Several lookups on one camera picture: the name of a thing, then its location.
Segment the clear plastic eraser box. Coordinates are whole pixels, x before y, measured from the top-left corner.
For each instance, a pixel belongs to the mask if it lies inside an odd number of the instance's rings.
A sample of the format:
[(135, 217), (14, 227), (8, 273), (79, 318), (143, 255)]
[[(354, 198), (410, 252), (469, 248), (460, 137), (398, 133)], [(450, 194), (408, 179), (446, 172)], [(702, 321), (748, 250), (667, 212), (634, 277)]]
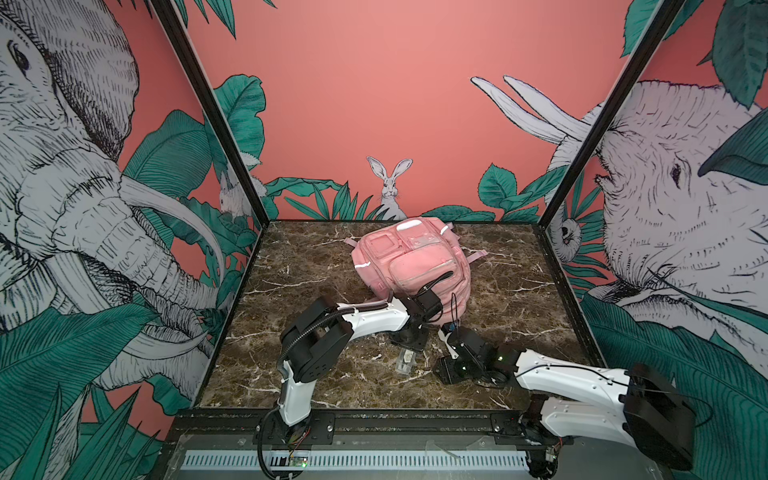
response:
[(409, 376), (415, 363), (415, 355), (413, 350), (402, 348), (396, 362), (396, 373)]

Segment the pink student backpack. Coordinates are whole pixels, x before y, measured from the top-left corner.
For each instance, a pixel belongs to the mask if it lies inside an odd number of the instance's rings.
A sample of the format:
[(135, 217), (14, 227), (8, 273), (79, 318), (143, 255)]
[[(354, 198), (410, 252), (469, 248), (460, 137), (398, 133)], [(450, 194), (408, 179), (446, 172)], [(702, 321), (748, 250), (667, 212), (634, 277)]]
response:
[(470, 264), (487, 255), (485, 250), (465, 255), (453, 225), (436, 217), (409, 218), (344, 242), (353, 247), (357, 274), (378, 299), (390, 293), (413, 295), (449, 272), (451, 276), (432, 290), (446, 308), (455, 300), (459, 315), (470, 297)]

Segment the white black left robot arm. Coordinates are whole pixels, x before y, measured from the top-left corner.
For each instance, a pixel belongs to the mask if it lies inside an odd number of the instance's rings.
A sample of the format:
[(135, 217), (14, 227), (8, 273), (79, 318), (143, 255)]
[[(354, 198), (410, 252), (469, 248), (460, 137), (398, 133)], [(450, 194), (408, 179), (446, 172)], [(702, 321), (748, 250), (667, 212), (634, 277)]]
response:
[(309, 417), (316, 381), (334, 368), (349, 342), (386, 333), (394, 345), (421, 352), (428, 340), (428, 324), (441, 313), (441, 300), (430, 291), (362, 304), (316, 299), (280, 337), (282, 422), (293, 427)]

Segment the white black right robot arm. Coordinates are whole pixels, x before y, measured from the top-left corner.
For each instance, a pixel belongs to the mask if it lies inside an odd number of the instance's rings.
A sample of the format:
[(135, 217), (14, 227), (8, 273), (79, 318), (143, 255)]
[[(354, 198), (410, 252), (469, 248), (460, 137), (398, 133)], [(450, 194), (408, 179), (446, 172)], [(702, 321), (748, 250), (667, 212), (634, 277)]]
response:
[(567, 440), (592, 438), (633, 447), (672, 470), (693, 467), (696, 414), (684, 396), (645, 364), (630, 370), (561, 361), (530, 349), (452, 346), (433, 371), (446, 384), (464, 381), (531, 393), (510, 435), (543, 448), (531, 456), (545, 473)]

